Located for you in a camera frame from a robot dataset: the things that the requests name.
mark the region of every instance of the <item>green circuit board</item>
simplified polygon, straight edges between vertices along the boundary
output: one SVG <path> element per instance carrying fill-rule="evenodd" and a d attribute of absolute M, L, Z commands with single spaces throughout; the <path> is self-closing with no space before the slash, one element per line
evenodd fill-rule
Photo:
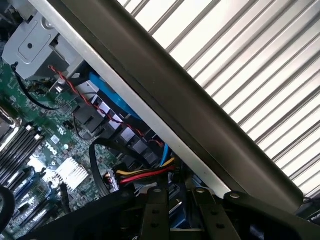
<path fill-rule="evenodd" d="M 48 94 L 37 98 L 39 102 L 52 108 L 63 106 L 74 99 L 75 96 L 68 93 Z M 44 142 L 32 157 L 50 171 L 57 169 L 66 159 L 73 158 L 88 172 L 88 177 L 75 190 L 69 193 L 70 208 L 73 211 L 100 197 L 90 170 L 89 146 L 92 142 L 82 140 L 74 129 L 69 130 L 63 125 L 65 121 L 72 122 L 72 110 L 77 104 L 76 101 L 73 101 L 67 107 L 55 111 L 41 109 L 30 102 L 20 90 L 10 66 L 0 64 L 0 105 L 11 109 L 24 122 L 32 123 L 45 137 Z M 105 174 L 107 169 L 116 163 L 116 158 L 103 147 L 97 148 L 97 159 L 101 174 Z M 42 193 L 37 194 L 36 197 L 43 197 Z M 11 222 L 7 228 L 7 231 L 15 238 L 26 234 L 32 225 L 30 223 L 21 229 L 16 222 L 18 223 L 19 219 Z"/>

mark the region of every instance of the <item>screw hole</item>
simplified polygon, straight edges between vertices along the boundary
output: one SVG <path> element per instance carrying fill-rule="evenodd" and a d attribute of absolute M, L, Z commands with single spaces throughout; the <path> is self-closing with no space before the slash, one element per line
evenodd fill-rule
<path fill-rule="evenodd" d="M 159 223 L 153 222 L 153 223 L 151 223 L 151 227 L 157 228 L 157 227 L 159 227 Z"/>
<path fill-rule="evenodd" d="M 224 229 L 225 228 L 225 225 L 221 224 L 221 223 L 217 223 L 215 225 L 218 229 Z"/>

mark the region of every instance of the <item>ribbed metal surface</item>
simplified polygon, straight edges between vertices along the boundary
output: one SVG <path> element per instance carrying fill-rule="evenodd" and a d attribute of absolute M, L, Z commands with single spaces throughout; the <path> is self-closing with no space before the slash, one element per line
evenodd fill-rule
<path fill-rule="evenodd" d="M 318 0 L 119 0 L 308 197 L 320 191 Z"/>

